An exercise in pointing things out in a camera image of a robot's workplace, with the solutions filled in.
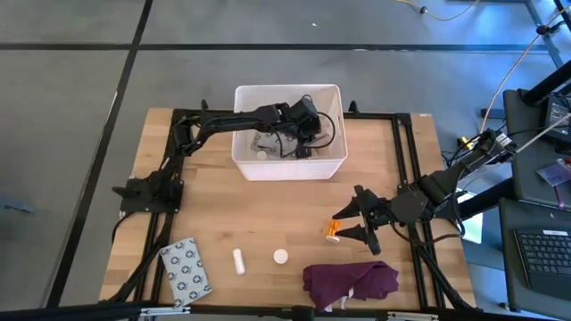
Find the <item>white bottle cap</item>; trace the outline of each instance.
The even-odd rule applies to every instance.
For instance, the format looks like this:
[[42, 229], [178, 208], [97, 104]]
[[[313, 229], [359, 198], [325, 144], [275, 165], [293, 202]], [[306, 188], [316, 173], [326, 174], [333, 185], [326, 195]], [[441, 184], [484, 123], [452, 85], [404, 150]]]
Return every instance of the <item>white bottle cap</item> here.
[[268, 158], [268, 155], [267, 155], [266, 152], [264, 152], [264, 151], [259, 151], [259, 152], [257, 153], [257, 156], [258, 156], [258, 160], [261, 160], [261, 161], [263, 161], [263, 160], [265, 160], [266, 158]]
[[244, 261], [242, 260], [242, 250], [234, 249], [232, 254], [234, 255], [234, 266], [236, 267], [236, 273], [241, 276], [246, 272], [246, 267], [244, 266]]
[[279, 249], [274, 252], [274, 260], [277, 264], [284, 264], [287, 262], [287, 251], [284, 249]]
[[339, 237], [337, 236], [329, 236], [327, 235], [325, 237], [326, 240], [328, 240], [329, 242], [333, 242], [333, 243], [339, 243], [341, 240], [339, 240]]

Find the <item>wire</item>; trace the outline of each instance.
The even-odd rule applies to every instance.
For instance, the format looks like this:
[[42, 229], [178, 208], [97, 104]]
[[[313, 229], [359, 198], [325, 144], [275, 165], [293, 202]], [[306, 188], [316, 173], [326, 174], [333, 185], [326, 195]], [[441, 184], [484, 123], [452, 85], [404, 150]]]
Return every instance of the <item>wire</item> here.
[[[518, 130], [518, 131], [515, 131], [515, 132], [513, 132], [513, 133], [509, 133], [509, 134], [508, 134], [508, 137], [512, 137], [513, 135], [518, 135], [518, 134], [522, 134], [522, 133], [528, 133], [528, 132], [531, 132], [531, 131], [543, 130], [543, 129], [545, 129], [545, 128], [546, 128], [546, 127], [529, 128], [529, 129]], [[555, 128], [571, 128], [571, 125], [556, 126], [556, 127], [554, 127], [553, 129], [555, 129]]]
[[476, 177], [474, 177], [471, 181], [469, 181], [466, 185], [464, 185], [464, 187], [462, 187], [462, 191], [466, 191], [468, 186], [470, 186], [472, 183], [474, 183], [480, 177], [481, 177], [480, 175], [476, 175]]
[[458, 17], [461, 16], [462, 14], [466, 13], [468, 10], [472, 9], [473, 6], [475, 6], [476, 4], [478, 4], [478, 3], [480, 2], [480, 0], [475, 0], [475, 2], [472, 3], [468, 8], [464, 9], [464, 11], [462, 11], [462, 12], [460, 12], [460, 13], [458, 13], [458, 14], [456, 14], [456, 15], [450, 17], [450, 18], [441, 18], [441, 17], [439, 17], [439, 16], [437, 16], [437, 15], [435, 15], [435, 14], [430, 13], [430, 12], [428, 11], [428, 8], [426, 8], [425, 6], [420, 6], [420, 5], [415, 4], [415, 3], [413, 3], [413, 2], [411, 2], [411, 1], [409, 1], [409, 0], [394, 0], [394, 1], [399, 2], [399, 3], [402, 3], [402, 4], [411, 5], [411, 6], [415, 7], [415, 8], [417, 8], [417, 9], [419, 9], [419, 10], [420, 10], [420, 13], [426, 13], [426, 14], [428, 14], [429, 16], [431, 16], [432, 18], [434, 18], [434, 19], [436, 19], [436, 20], [438, 20], [438, 21], [453, 21], [454, 19], [458, 18]]
[[115, 226], [113, 227], [113, 232], [111, 234], [111, 244], [113, 244], [113, 242], [115, 242], [115, 234], [117, 234], [117, 229], [119, 228], [119, 225], [121, 225], [121, 223], [123, 223], [123, 221], [125, 219], [127, 219], [128, 217], [130, 217], [131, 215], [133, 215], [135, 212], [127, 212], [125, 213], [125, 216], [123, 216], [119, 221], [117, 221], [117, 223], [115, 223]]
[[333, 143], [333, 140], [335, 139], [335, 134], [336, 134], [335, 123], [333, 122], [331, 117], [329, 117], [329, 115], [327, 115], [326, 113], [318, 111], [318, 114], [327, 117], [327, 119], [329, 119], [329, 121], [331, 122], [331, 126], [333, 127], [333, 134], [331, 135], [331, 139], [327, 143], [322, 144], [321, 146], [300, 146], [300, 147], [297, 147], [296, 149], [287, 153], [286, 155], [282, 155], [281, 156], [282, 158], [285, 158], [285, 157], [287, 157], [287, 156], [293, 154], [294, 152], [297, 152], [303, 148], [320, 149], [320, 148], [328, 147], [329, 145], [331, 145], [331, 143]]
[[[564, 11], [566, 11], [567, 9], [571, 8], [571, 5], [568, 5], [567, 7], [563, 8], [561, 11], [559, 11], [553, 18], [551, 18], [551, 20], [549, 22], [547, 22], [545, 25], [549, 26], [551, 25], [551, 23], [553, 21], [555, 21], [555, 19], [557, 19], [561, 13], [563, 13]], [[500, 86], [498, 86], [498, 89], [496, 90], [496, 92], [493, 94], [492, 100], [490, 101], [490, 104], [488, 105], [488, 108], [485, 111], [485, 115], [484, 115], [484, 120], [482, 121], [482, 126], [480, 127], [480, 134], [482, 134], [484, 132], [484, 128], [485, 128], [485, 122], [488, 120], [488, 117], [490, 116], [490, 110], [492, 109], [493, 103], [496, 101], [496, 98], [498, 97], [498, 94], [501, 91], [501, 88], [505, 85], [506, 81], [508, 81], [509, 76], [511, 76], [511, 73], [516, 69], [516, 67], [519, 65], [519, 63], [521, 63], [522, 60], [524, 60], [525, 55], [529, 52], [529, 50], [532, 48], [532, 46], [534, 46], [535, 41], [537, 41], [537, 39], [539, 39], [540, 34], [538, 34], [537, 36], [535, 36], [534, 40], [532, 40], [531, 44], [529, 44], [529, 46], [525, 49], [525, 51], [519, 56], [519, 58], [517, 59], [516, 63], [513, 65], [513, 67], [511, 67], [511, 69], [508, 71], [508, 74], [506, 75], [506, 77], [504, 77], [504, 79], [501, 81]]]
[[545, 128], [541, 133], [537, 134], [534, 138], [530, 139], [529, 141], [527, 141], [527, 143], [525, 143], [523, 146], [519, 147], [516, 149], [516, 153], [520, 153], [522, 152], [525, 148], [527, 148], [527, 146], [529, 146], [530, 144], [532, 144], [533, 142], [535, 142], [536, 140], [538, 140], [541, 136], [545, 135], [547, 132], [549, 132], [550, 130], [552, 130], [553, 128], [555, 128], [557, 125], [559, 125], [560, 123], [562, 123], [563, 121], [569, 119], [569, 117], [571, 117], [571, 112], [569, 112], [565, 117], [563, 117], [562, 119], [556, 121], [553, 125]]
[[450, 163], [450, 160], [448, 159], [448, 157], [446, 157], [443, 152], [440, 153], [440, 156], [442, 156], [444, 158], [444, 160], [446, 161], [446, 166], [448, 166], [448, 164]]
[[477, 138], [479, 138], [482, 134], [478, 134], [472, 138], [470, 138], [467, 142], [465, 142], [461, 147], [458, 148], [458, 150], [456, 150], [456, 152], [452, 155], [452, 158], [450, 159], [449, 162], [446, 163], [447, 167], [452, 166], [452, 163], [462, 157], [464, 157], [467, 153], [469, 153], [470, 151], [467, 151], [461, 155], [458, 155], [459, 152], [461, 152], [464, 148], [466, 148], [466, 146], [468, 146], [468, 144], [472, 143], [473, 141], [475, 141]]

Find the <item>small white object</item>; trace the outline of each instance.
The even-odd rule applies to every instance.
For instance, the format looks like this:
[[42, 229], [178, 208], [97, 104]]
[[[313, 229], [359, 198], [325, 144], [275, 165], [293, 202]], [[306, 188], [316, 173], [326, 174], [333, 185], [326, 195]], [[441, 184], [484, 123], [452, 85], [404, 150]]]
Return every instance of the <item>small white object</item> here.
[[242, 250], [234, 249], [232, 254], [234, 254], [234, 266], [236, 267], [236, 273], [241, 276], [246, 272], [244, 260], [242, 259]]
[[339, 237], [337, 237], [337, 236], [329, 236], [329, 235], [327, 235], [327, 236], [325, 237], [325, 239], [328, 240], [329, 242], [333, 242], [333, 243], [339, 243], [339, 241], [341, 241], [341, 240], [339, 240]]
[[279, 249], [274, 252], [274, 260], [277, 264], [284, 264], [287, 262], [287, 251]]
[[258, 160], [261, 161], [265, 160], [268, 157], [268, 155], [264, 151], [259, 151], [256, 156], [258, 156]]
[[[341, 91], [336, 85], [266, 85], [240, 86], [236, 89], [234, 112], [254, 111], [272, 103], [297, 103], [304, 95], [310, 95], [318, 111], [324, 112], [335, 124], [333, 143], [325, 148], [312, 150], [313, 155], [304, 160], [280, 159], [267, 154], [265, 160], [252, 150], [255, 130], [235, 131], [232, 134], [232, 160], [250, 181], [329, 179], [347, 158], [347, 140], [343, 124]], [[320, 116], [323, 133], [333, 133], [331, 123]]]

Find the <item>orange object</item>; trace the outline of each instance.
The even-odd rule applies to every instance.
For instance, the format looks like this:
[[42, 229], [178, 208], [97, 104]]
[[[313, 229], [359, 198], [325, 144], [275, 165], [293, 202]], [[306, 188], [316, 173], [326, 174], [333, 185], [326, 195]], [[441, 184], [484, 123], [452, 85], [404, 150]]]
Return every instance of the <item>orange object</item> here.
[[327, 230], [327, 236], [325, 239], [329, 242], [339, 243], [339, 237], [335, 236], [335, 233], [339, 230], [339, 226], [341, 226], [341, 222], [338, 220], [332, 220], [331, 223], [329, 223], [329, 229]]

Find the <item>white cylinder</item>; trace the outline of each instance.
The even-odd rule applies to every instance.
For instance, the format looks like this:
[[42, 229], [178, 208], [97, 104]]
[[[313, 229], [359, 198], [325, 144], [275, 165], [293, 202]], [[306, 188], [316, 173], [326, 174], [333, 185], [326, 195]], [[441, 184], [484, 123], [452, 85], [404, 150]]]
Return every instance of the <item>white cylinder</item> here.
[[236, 273], [241, 276], [246, 272], [244, 260], [242, 259], [242, 250], [234, 249], [232, 254], [234, 254], [234, 266], [236, 267]]

